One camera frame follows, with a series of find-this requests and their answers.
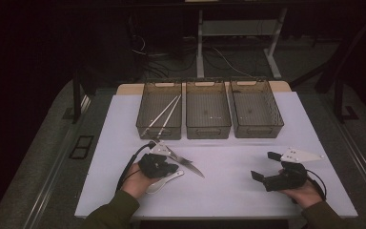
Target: electrical cable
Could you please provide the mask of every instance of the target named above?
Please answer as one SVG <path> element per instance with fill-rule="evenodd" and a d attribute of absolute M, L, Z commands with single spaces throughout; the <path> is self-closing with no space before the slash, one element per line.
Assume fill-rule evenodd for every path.
<path fill-rule="evenodd" d="M 140 52 L 140 51 L 137 51 L 137 50 L 132 50 L 133 52 L 135 52 L 135 53 L 138 53 L 138 54 L 143 54 L 143 55 L 147 55 L 146 53 L 144 53 L 144 52 Z"/>
<path fill-rule="evenodd" d="M 163 78 L 163 77 L 169 78 L 169 73 L 164 73 L 164 72 L 160 71 L 159 69 L 152 67 L 150 65 L 143 66 L 143 68 L 151 73 L 157 74 L 161 78 Z"/>
<path fill-rule="evenodd" d="M 230 62 L 227 60 L 227 58 L 225 58 L 225 56 L 218 50 L 218 49 L 216 49 L 216 48 L 214 48 L 213 47 L 213 49 L 214 50 L 216 50 L 221 56 L 222 56 L 222 58 L 224 58 L 224 60 L 225 60 L 225 62 L 227 62 L 227 64 L 234 70 L 234 71 L 236 71 L 236 72 L 238 72 L 238 73 L 241 73 L 241 74 L 244 74 L 244 75 L 247 75 L 247 76 L 249 76 L 249 77 L 252 77 L 251 75 L 249 75 L 249 74 L 247 74 L 247 73 L 244 73 L 244 72 L 241 72 L 240 70 L 238 70 L 238 69 L 236 69 L 236 68 L 234 68 L 234 66 L 232 66 L 231 64 L 230 64 Z"/>
<path fill-rule="evenodd" d="M 148 67 L 151 68 L 152 70 L 156 70 L 160 73 L 162 73 L 166 78 L 169 78 L 169 70 L 165 69 L 165 68 L 156 68 L 154 66 L 150 65 L 151 63 L 148 63 Z"/>
<path fill-rule="evenodd" d="M 148 57 L 150 57 L 150 58 L 158 58 L 158 57 L 163 57 L 163 56 L 169 56 L 169 54 L 167 52 L 148 54 Z"/>
<path fill-rule="evenodd" d="M 154 143 L 153 141 L 150 141 L 150 143 L 143 145 L 141 148 L 139 148 L 139 150 L 134 155 L 132 155 L 132 158 L 130 159 L 129 163 L 127 163 L 126 168 L 124 168 L 124 171 L 121 174 L 120 179 L 118 179 L 117 188 L 115 189 L 116 191 L 120 190 L 121 186 L 123 186 L 125 176 L 129 172 L 130 168 L 132 167 L 132 164 L 136 160 L 136 157 L 138 156 L 138 154 L 141 153 L 141 151 L 144 150 L 145 148 L 150 147 L 150 149 L 151 149 L 155 145 L 156 145 L 156 143 Z"/>
<path fill-rule="evenodd" d="M 155 72 L 155 71 L 153 71 L 153 70 L 150 70 L 150 69 L 145 69 L 148 73 L 147 73 L 147 75 L 148 76 L 146 76 L 146 78 L 153 78 L 153 76 L 152 75 L 154 75 L 154 76 L 156 76 L 156 77 L 158 77 L 158 78 L 164 78 L 164 75 L 161 75 L 161 74 L 159 74 L 159 73 L 157 73 L 157 72 Z"/>
<path fill-rule="evenodd" d="M 134 35 L 134 36 L 136 36 L 142 40 L 142 47 L 141 47 L 140 51 L 143 51 L 145 49 L 145 45 L 146 45 L 144 38 L 139 35 Z"/>
<path fill-rule="evenodd" d="M 225 44 L 222 44 L 222 45 L 219 45 L 219 44 L 216 44 L 216 45 L 218 45 L 218 47 L 219 46 L 221 46 L 223 49 L 224 48 L 231 48 L 230 46 L 228 46 L 227 44 L 229 44 L 228 42 L 225 42 Z M 206 49 L 206 48 L 208 48 L 208 49 L 213 49 L 214 48 L 214 45 L 212 44 L 212 42 L 211 41 L 209 41 L 208 43 L 203 43 L 203 48 L 204 49 Z M 236 55 L 237 54 L 237 52 L 232 52 L 232 53 L 225 53 L 224 54 L 224 56 L 225 57 L 229 57 L 229 56 L 234 56 L 234 55 Z M 215 55 L 214 55 L 214 57 L 218 57 L 218 58 L 220 58 L 220 55 L 218 54 L 218 53 L 216 53 Z"/>
<path fill-rule="evenodd" d="M 190 62 L 190 64 L 189 64 L 189 66 L 185 67 L 184 69 L 180 69 L 180 70 L 173 70 L 173 69 L 170 69 L 170 68 L 166 67 L 165 65 L 160 64 L 160 63 L 157 63 L 157 62 L 155 62 L 155 61 L 153 61 L 153 62 L 151 62 L 151 63 L 153 63 L 153 64 L 155 64 L 155 65 L 158 65 L 158 66 L 162 67 L 164 70 L 166 70 L 166 71 L 168 71 L 168 72 L 183 72 L 183 71 L 186 71 L 186 70 L 188 70 L 189 68 L 191 68 L 191 67 L 192 67 L 192 65 L 193 65 L 193 63 L 194 63 L 194 61 L 195 61 L 195 55 L 193 56 L 193 58 L 192 58 L 192 60 L 191 60 L 191 62 Z"/>
<path fill-rule="evenodd" d="M 124 181 L 126 181 L 128 178 L 130 178 L 132 175 L 134 175 L 134 174 L 138 173 L 139 171 L 141 171 L 141 170 L 137 170 L 137 171 L 135 171 L 135 172 L 132 172 L 130 175 L 128 175 L 127 177 L 125 177 L 125 178 L 123 179 L 123 182 L 124 182 Z"/>
<path fill-rule="evenodd" d="M 320 176 L 318 176 L 316 173 L 312 172 L 311 170 L 306 170 L 306 171 L 307 171 L 307 172 L 309 172 L 309 173 L 311 173 L 311 174 L 313 174 L 313 175 L 315 175 L 315 177 L 317 177 L 317 178 L 320 180 L 320 182 L 321 182 L 321 183 L 322 183 L 322 185 L 323 185 L 323 189 L 324 189 L 323 195 L 326 197 L 326 195 L 327 195 L 327 190 L 326 190 L 325 182 L 323 182 L 323 180 L 320 178 Z"/>
<path fill-rule="evenodd" d="M 218 69 L 218 70 L 223 70 L 223 71 L 227 71 L 227 70 L 230 70 L 231 68 L 220 68 L 220 67 L 217 67 L 215 64 L 213 64 L 211 61 L 210 61 L 210 59 L 209 59 L 209 57 L 207 56 L 208 54 L 207 53 L 205 53 L 205 52 L 203 52 L 203 58 L 207 61 L 207 63 L 209 64 L 209 65 L 211 65 L 213 68 L 215 68 L 215 69 Z"/>
<path fill-rule="evenodd" d="M 159 71 L 161 71 L 161 70 L 165 70 L 165 71 L 166 71 L 166 73 L 167 73 L 167 75 L 169 75 L 169 70 L 170 70 L 170 69 L 168 69 L 166 66 L 164 66 L 164 65 L 162 65 L 162 64 L 159 64 L 159 63 L 156 63 L 156 62 L 152 61 L 152 62 L 149 62 L 149 63 L 148 63 L 148 66 L 149 66 L 150 68 L 157 69 L 157 70 L 159 70 Z"/>

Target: black wall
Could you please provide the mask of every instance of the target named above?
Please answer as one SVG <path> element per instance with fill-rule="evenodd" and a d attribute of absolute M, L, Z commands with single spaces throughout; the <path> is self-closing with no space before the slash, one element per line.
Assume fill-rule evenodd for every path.
<path fill-rule="evenodd" d="M 71 80 L 50 2 L 0 1 L 0 199 Z"/>

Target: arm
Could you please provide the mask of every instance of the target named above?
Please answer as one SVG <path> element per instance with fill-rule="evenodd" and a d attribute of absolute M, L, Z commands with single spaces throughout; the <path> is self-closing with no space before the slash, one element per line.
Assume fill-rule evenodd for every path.
<path fill-rule="evenodd" d="M 110 203 L 90 213 L 84 220 L 82 229 L 130 228 L 130 219 L 139 207 L 137 200 L 157 181 L 158 178 L 147 178 L 140 171 L 138 164 L 133 164 L 121 190 L 115 193 Z"/>
<path fill-rule="evenodd" d="M 293 198 L 303 209 L 302 216 L 314 229 L 355 229 L 348 220 L 342 219 L 326 201 L 320 197 L 314 185 L 308 180 L 302 187 L 280 191 Z"/>

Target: knife blade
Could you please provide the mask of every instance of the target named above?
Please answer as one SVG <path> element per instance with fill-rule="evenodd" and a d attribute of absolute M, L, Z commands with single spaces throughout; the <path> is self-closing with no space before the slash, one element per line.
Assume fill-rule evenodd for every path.
<path fill-rule="evenodd" d="M 195 174 L 197 174 L 197 175 L 199 175 L 199 176 L 201 176 L 201 177 L 203 177 L 203 178 L 205 178 L 204 177 L 204 175 L 203 175 L 203 173 L 201 173 L 201 171 L 200 170 L 198 170 L 195 166 L 193 166 L 191 163 L 180 163 L 181 165 L 183 165 L 183 166 L 185 166 L 186 168 L 188 168 L 188 169 L 190 169 L 192 172 L 194 172 Z"/>

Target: person's left hand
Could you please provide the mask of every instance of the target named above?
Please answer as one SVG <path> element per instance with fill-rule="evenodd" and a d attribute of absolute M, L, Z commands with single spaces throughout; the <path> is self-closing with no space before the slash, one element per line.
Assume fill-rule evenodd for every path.
<path fill-rule="evenodd" d="M 145 194 L 148 187 L 160 178 L 148 178 L 140 170 L 138 163 L 134 163 L 126 175 L 121 190 L 134 198 L 140 198 Z"/>

